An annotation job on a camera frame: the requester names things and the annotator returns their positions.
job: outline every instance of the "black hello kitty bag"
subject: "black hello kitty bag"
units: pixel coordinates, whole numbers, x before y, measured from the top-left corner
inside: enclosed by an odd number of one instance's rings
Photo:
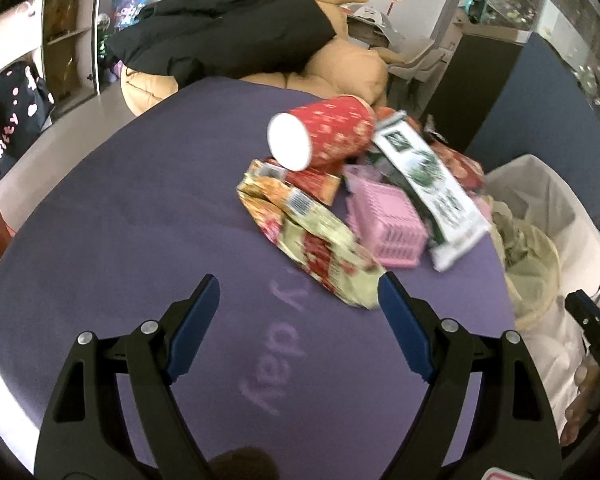
[[[0,72],[0,179],[40,136],[53,108],[33,63],[17,61]]]

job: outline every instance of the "pink basket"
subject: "pink basket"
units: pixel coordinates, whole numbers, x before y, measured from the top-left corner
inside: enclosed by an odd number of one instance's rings
[[[362,245],[387,267],[416,267],[429,234],[404,191],[359,181],[347,198],[347,224]]]
[[[382,173],[373,166],[346,164],[342,168],[342,173],[347,182],[347,189],[352,193],[358,191],[358,183],[360,181],[380,182],[382,179]]]

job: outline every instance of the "red paper cup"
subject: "red paper cup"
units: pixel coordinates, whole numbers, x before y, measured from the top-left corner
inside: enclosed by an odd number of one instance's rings
[[[371,142],[375,124],[362,99],[341,95],[275,115],[267,139],[282,166],[302,171],[359,154]]]

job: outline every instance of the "purple tablecloth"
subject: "purple tablecloth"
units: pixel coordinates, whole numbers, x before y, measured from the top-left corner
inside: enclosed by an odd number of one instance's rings
[[[82,330],[131,332],[216,275],[222,300],[174,396],[211,458],[259,446],[285,480],[379,478],[426,391],[379,310],[351,308],[294,268],[235,193],[267,155],[266,126],[315,98],[224,78],[189,86],[122,128],[36,209],[0,263],[0,372],[35,423]],[[342,216],[341,194],[334,211]],[[489,238],[405,288],[472,332],[513,327]],[[462,451],[472,381],[448,458]],[[125,407],[130,387],[122,384]],[[150,460],[134,410],[134,447]]]

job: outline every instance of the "white and green package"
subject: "white and green package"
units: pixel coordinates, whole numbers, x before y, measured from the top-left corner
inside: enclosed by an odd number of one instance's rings
[[[377,130],[373,142],[380,152],[369,153],[369,162],[407,193],[429,230],[435,269],[447,270],[491,230],[490,223],[405,121]]]

